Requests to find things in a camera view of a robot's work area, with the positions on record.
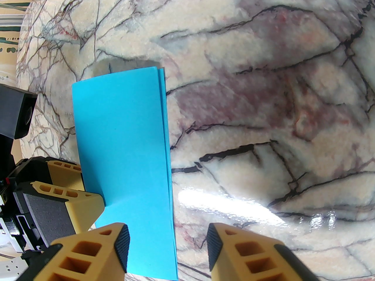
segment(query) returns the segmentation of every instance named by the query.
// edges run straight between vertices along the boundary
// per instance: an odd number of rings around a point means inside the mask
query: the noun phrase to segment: marble surface
[[[375,280],[374,15],[374,0],[35,0],[23,153],[79,161],[71,85],[164,67],[180,280],[210,279],[214,221],[284,241],[322,280]]]

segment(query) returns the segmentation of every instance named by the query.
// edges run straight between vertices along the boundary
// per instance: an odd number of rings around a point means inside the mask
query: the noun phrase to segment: black camera
[[[0,84],[0,180],[15,167],[11,155],[13,140],[28,134],[37,97],[31,92]]]

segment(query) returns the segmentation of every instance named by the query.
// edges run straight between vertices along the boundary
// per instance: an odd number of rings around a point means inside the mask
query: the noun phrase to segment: blue card
[[[129,273],[178,280],[163,70],[142,68],[73,85],[85,188],[101,194],[101,227],[130,231]]]

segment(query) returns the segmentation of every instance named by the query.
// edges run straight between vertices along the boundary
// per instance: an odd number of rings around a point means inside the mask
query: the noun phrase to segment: dark vein in marble
[[[367,18],[367,13],[371,10],[372,7],[374,7],[375,4],[373,3],[372,0],[369,0],[369,2],[367,3],[367,5],[362,8],[362,13],[359,13],[358,14],[358,19],[359,19],[359,22],[362,24],[362,19],[363,18]]]
[[[31,26],[34,26],[36,21],[40,18],[40,13],[42,12],[43,9],[45,9],[45,5],[46,3],[49,2],[49,0],[43,0],[43,3],[41,5],[39,5],[39,11],[38,11],[38,14],[34,14],[34,21],[32,22],[32,24],[30,25],[30,27],[28,28],[28,34],[30,32],[30,29],[31,29]]]
[[[198,167],[196,166],[172,169],[172,174],[176,174],[176,173],[190,174],[190,173],[197,173],[197,172],[202,172],[202,171],[199,170]]]
[[[223,34],[223,33],[226,33],[228,31],[231,31],[231,30],[236,30],[239,27],[242,27],[242,26],[244,26],[246,24],[251,23],[252,21],[254,21],[254,19],[256,17],[260,16],[261,14],[263,14],[265,12],[275,11],[278,8],[284,8],[284,9],[286,9],[288,11],[291,11],[291,12],[293,12],[293,11],[302,11],[302,12],[306,12],[306,13],[313,13],[313,11],[310,11],[308,9],[303,9],[303,8],[298,8],[298,7],[293,7],[293,6],[283,5],[283,4],[273,5],[273,6],[270,6],[268,8],[265,8],[265,9],[261,10],[257,14],[253,15],[252,18],[249,19],[249,20],[245,20],[245,21],[241,21],[241,22],[238,22],[238,23],[230,24],[230,25],[224,26],[224,27],[222,27],[220,29],[209,31],[208,33]]]
[[[235,226],[237,228],[240,228],[240,229],[244,229],[247,226],[251,226],[251,225],[255,225],[255,224],[257,224],[256,221],[244,222],[242,224],[236,222],[236,223],[233,224],[233,226]]]
[[[195,241],[195,238],[193,238],[193,242],[194,242],[194,245],[196,245],[198,247],[198,249],[202,249],[203,246],[204,246],[204,243],[207,241],[207,237],[204,238],[204,240],[202,241],[201,245],[198,245],[197,242]]]
[[[69,140],[70,135],[75,135],[75,127],[71,127],[68,130],[66,138],[60,143],[60,145],[59,145],[60,156],[62,155],[62,147]]]
[[[203,169],[210,174],[214,182],[219,186],[219,188],[221,189],[223,193],[225,193],[229,198],[233,198],[232,195],[230,195],[229,192],[226,190],[226,188],[220,184],[219,180],[216,178],[214,173],[208,167],[203,166]]]
[[[348,252],[348,254],[351,257],[353,257],[357,262],[359,262],[368,271],[369,274],[371,274],[371,270],[367,267],[367,265],[364,264],[364,262],[362,260],[360,260],[358,257],[353,255],[347,247],[345,247],[344,249]]]
[[[165,0],[165,2],[163,4],[159,5],[157,8],[150,11],[150,13],[158,11],[159,9],[161,9],[161,8],[165,7],[167,4],[169,4],[171,1],[173,1],[173,0]]]
[[[375,103],[373,103],[373,104],[371,104],[370,105],[370,107],[367,109],[367,110],[365,110],[365,113],[366,113],[366,115],[367,115],[367,119],[370,121],[370,115],[369,115],[369,113],[370,113],[370,111],[372,110],[372,108],[375,106]]]
[[[206,273],[204,273],[204,272],[201,272],[200,270],[197,270],[197,269],[195,269],[195,268],[192,268],[191,266],[185,265],[185,264],[183,264],[183,263],[181,263],[181,262],[177,262],[177,264],[180,265],[180,266],[182,266],[182,267],[184,267],[184,268],[191,269],[192,271],[194,271],[194,272],[196,272],[196,273],[198,273],[198,274],[201,274],[202,276],[205,276],[205,277],[211,278],[211,276],[210,276],[209,274],[206,274]]]
[[[235,156],[235,155],[244,154],[244,153],[253,151],[255,146],[268,145],[268,144],[269,144],[269,142],[249,144],[249,145],[240,146],[240,147],[235,148],[235,149],[226,150],[226,151],[223,151],[223,152],[205,154],[204,156],[199,158],[199,161],[200,162],[209,162],[213,158],[224,159],[228,156]]]
[[[150,278],[150,277],[143,277],[143,278],[145,278],[148,281],[155,281],[154,278]],[[139,280],[138,276],[133,276],[132,274],[126,274],[126,281],[138,281],[138,280]]]
[[[46,150],[44,150],[44,148],[42,146],[37,146],[35,147],[34,151],[37,151],[37,150],[41,150],[43,151],[46,155],[50,156],[50,153],[48,153]]]
[[[51,107],[54,115],[56,116],[57,120],[59,121],[60,123],[60,126],[64,129],[65,132],[67,132],[67,130],[69,130],[70,128],[65,128],[62,121],[61,121],[61,116],[60,114],[56,111],[55,107],[52,105],[51,101],[48,99],[47,97],[47,94],[45,94],[42,89],[39,89],[39,91],[37,92],[37,94],[41,95],[44,100],[46,101],[46,103],[48,104],[49,107]],[[42,109],[40,109],[39,107],[36,107],[42,114],[44,114],[44,111]],[[55,125],[54,122],[51,122],[50,120],[48,120],[48,122],[51,124],[51,125]]]
[[[163,39],[165,37],[171,37],[173,38],[174,35],[178,35],[180,33],[184,33],[184,32],[188,32],[189,30],[188,29],[184,29],[184,30],[174,30],[174,31],[171,31],[171,32],[168,32],[166,33],[165,35],[162,35],[160,38]]]
[[[345,65],[352,60],[352,58],[355,56],[355,53],[347,53],[347,58],[344,60],[344,62],[340,65],[340,67],[345,67]]]
[[[355,61],[353,59],[350,59],[351,63],[353,64],[353,66],[355,67],[356,71],[358,72],[358,74],[360,75],[363,83],[365,84],[365,87],[366,87],[366,100],[369,101],[369,91],[371,91],[372,93],[374,93],[374,90],[372,89],[370,83],[367,81],[366,77],[363,75],[363,73],[361,72],[361,70],[359,69],[358,65],[355,63]]]
[[[335,52],[337,49],[339,49],[341,46],[345,46],[346,48],[350,48],[350,46],[353,44],[353,42],[355,41],[355,39],[358,39],[363,33],[363,27],[361,27],[358,31],[356,31],[354,34],[351,34],[350,35],[350,38],[345,40],[345,41],[342,41],[339,43],[338,46],[336,46],[334,49],[332,49],[331,51],[327,51],[327,52],[322,52],[322,53],[319,53],[317,55],[314,55],[308,59],[304,59],[304,60],[301,60],[295,64],[291,64],[291,65],[288,65],[288,66],[284,66],[284,67],[278,67],[278,68],[272,68],[272,69],[267,69],[265,67],[263,68],[253,68],[253,67],[250,67],[246,70],[243,70],[243,71],[239,71],[239,72],[235,72],[236,75],[241,75],[241,74],[246,74],[246,73],[251,73],[253,71],[271,71],[271,72],[278,72],[278,71],[283,71],[283,70],[286,70],[288,68],[295,68],[297,66],[299,66],[300,64],[304,64],[306,62],[309,62],[310,60],[314,60],[314,59],[317,59],[319,57],[322,57],[322,56],[325,56],[325,55],[329,55],[333,52]]]
[[[318,278],[321,278],[322,280],[327,280],[327,281],[338,281],[337,279],[329,279],[329,278],[326,278],[326,277],[323,277],[323,276],[318,276],[316,275]],[[358,281],[358,280],[361,280],[363,278],[369,278],[369,277],[373,277],[375,275],[367,275],[367,276],[360,276],[360,277],[352,277],[352,278],[346,278],[346,279],[341,279],[339,281],[350,281],[350,280],[354,280],[354,281]]]
[[[184,85],[182,85],[180,87],[176,87],[176,88],[174,88],[172,90],[167,91],[166,95],[169,96],[173,92],[175,92],[177,90],[180,90],[182,88],[188,87],[188,86],[193,85],[193,84],[203,83],[203,82],[211,82],[211,81],[212,81],[211,79],[206,79],[206,80],[199,80],[199,81],[194,81],[194,82],[191,82],[191,83],[187,83],[187,84],[184,84]]]
[[[98,19],[99,19],[99,9],[100,9],[100,0],[98,0],[98,9],[96,10],[96,20],[95,20],[95,29],[94,29],[94,59],[95,59],[95,52],[96,52],[96,32],[99,28]]]
[[[335,179],[332,179],[332,180],[328,180],[328,181],[325,181],[325,182],[321,182],[321,183],[317,183],[317,184],[314,184],[314,185],[311,185],[311,186],[308,186],[306,187],[305,189],[303,189],[302,191],[298,191],[298,188],[299,188],[299,184],[297,183],[297,187],[293,190],[291,190],[289,193],[287,193],[284,197],[282,198],[276,198],[275,200],[273,200],[271,203],[268,204],[268,208],[269,207],[272,207],[280,202],[286,202],[288,199],[290,198],[293,198],[293,197],[296,197],[296,196],[300,196],[302,195],[304,192],[314,188],[314,187],[318,187],[318,186],[324,186],[324,185],[327,185],[329,183],[332,183],[332,182],[336,182],[336,181],[340,181],[340,180],[344,180],[346,178],[349,178],[349,177],[352,177],[352,176],[357,176],[357,175],[362,175],[362,174],[375,174],[374,171],[363,171],[363,172],[353,172],[353,173],[348,173],[346,174],[345,176],[341,176],[341,177],[338,177],[338,178],[335,178]]]
[[[183,130],[181,132],[181,134],[178,137],[177,141],[174,143],[174,145],[172,145],[170,147],[170,150],[174,150],[175,148],[177,148],[178,143],[181,141],[181,139],[184,137],[185,134],[190,134],[193,131],[207,131],[207,130],[209,130],[209,129],[213,128],[213,127],[216,127],[216,126],[222,126],[222,127],[228,127],[228,128],[230,128],[230,127],[232,127],[232,128],[245,128],[245,129],[257,130],[257,131],[265,130],[264,127],[248,126],[248,125],[243,125],[243,124],[231,125],[231,124],[225,124],[225,123],[220,123],[220,124],[206,124],[206,125],[202,125],[200,127],[197,127],[196,122],[194,122],[193,124],[191,124],[191,126],[189,128],[187,128],[186,130]]]
[[[182,268],[180,268],[180,267],[179,267],[178,269],[179,269],[182,273],[184,273],[185,275],[187,275],[187,276],[193,278],[193,280],[204,281],[203,279],[199,279],[199,278],[197,278],[197,277],[195,277],[195,276],[193,276],[193,275],[191,275],[191,274],[189,274],[189,273],[183,271]],[[189,279],[184,279],[184,278],[182,278],[180,275],[178,276],[178,279],[179,279],[179,281],[190,281]]]
[[[122,24],[126,23],[129,20],[133,20],[135,18],[135,15],[142,15],[141,12],[138,12],[136,8],[134,8],[133,12],[130,14],[130,16],[124,20],[122,20],[120,23],[118,23],[115,27],[110,28],[106,31],[106,33],[100,37],[100,39],[104,38],[104,36],[107,35],[108,32],[110,32],[112,29],[115,29],[117,27],[120,27]]]
[[[313,218],[312,215],[308,215],[308,214],[305,214],[305,213],[297,213],[297,212],[277,212],[277,213],[274,213],[274,214],[276,214],[280,218],[289,218],[289,217]],[[329,217],[329,215],[322,215],[322,218],[328,219],[330,217]],[[363,220],[356,220],[356,219],[353,220],[353,219],[345,218],[345,217],[336,217],[336,221],[343,221],[343,222],[368,222],[368,221],[374,221],[374,220],[375,220],[375,218],[363,219]]]
[[[292,180],[291,182],[288,182],[288,184],[293,184],[293,183],[297,183],[297,186],[298,186],[298,181],[300,181],[303,177],[305,177],[307,174],[309,174],[309,172],[305,172],[303,173],[301,176],[299,176],[297,179],[295,180]]]
[[[67,62],[67,60],[66,60],[66,58],[65,58],[65,56],[64,56],[64,54],[63,54],[63,52],[61,51],[61,48],[60,48],[60,47],[58,47],[58,50],[60,51],[61,58],[63,59],[64,63],[66,64],[67,68],[69,69],[69,71],[71,71],[71,72],[74,74],[74,76],[75,76],[75,82],[77,82],[77,81],[78,81],[78,77],[77,77],[77,75],[75,74],[73,68],[72,68],[72,67],[69,65],[69,63]]]
[[[320,249],[320,250],[307,249],[307,248],[294,248],[294,249],[291,249],[291,251],[293,251],[293,252],[305,252],[305,251],[308,251],[308,252],[314,252],[314,253],[321,253],[321,252],[331,251],[331,250],[334,250],[334,249],[346,249],[346,248],[351,247],[353,245],[366,244],[366,243],[368,243],[370,241],[372,241],[372,238],[365,239],[365,240],[359,240],[359,241],[356,241],[356,242],[352,242],[351,244],[349,244],[347,246],[331,246],[329,248]]]
[[[118,0],[118,2],[108,11],[108,13],[107,13],[107,15],[105,15],[103,18],[102,18],[102,20],[100,20],[100,22],[99,23],[96,23],[96,30],[99,28],[99,26],[100,26],[100,24],[102,24],[102,22],[110,15],[110,13],[122,2],[122,1],[124,1],[124,0]],[[115,27],[118,27],[118,26],[120,26],[123,22],[125,22],[125,20],[124,21],[122,21],[120,24],[118,24],[117,26],[115,26]],[[101,36],[100,38],[102,39],[110,30],[111,30],[112,28],[110,28],[110,29],[108,29],[107,30],[107,32],[103,35],[103,36]]]
[[[288,171],[288,174],[292,177],[292,182],[296,182],[297,179],[296,177],[294,176],[294,174],[292,173],[292,170],[290,169],[289,167],[289,164],[288,162],[286,161],[286,159],[284,158],[284,156],[282,156],[279,152],[276,151],[275,147],[274,147],[274,143],[275,141],[271,141],[270,142],[270,147],[272,149],[272,151],[277,155],[277,157],[281,160],[281,162],[283,163],[285,169]]]
[[[44,42],[43,44],[41,44],[41,45],[35,50],[35,52],[31,55],[31,57],[29,58],[29,60],[28,60],[27,63],[26,63],[26,65],[27,65],[28,67],[29,67],[29,65],[30,65],[31,60],[34,59],[34,57],[36,56],[36,54],[37,54],[37,53],[38,53],[43,47],[45,47],[45,42]]]

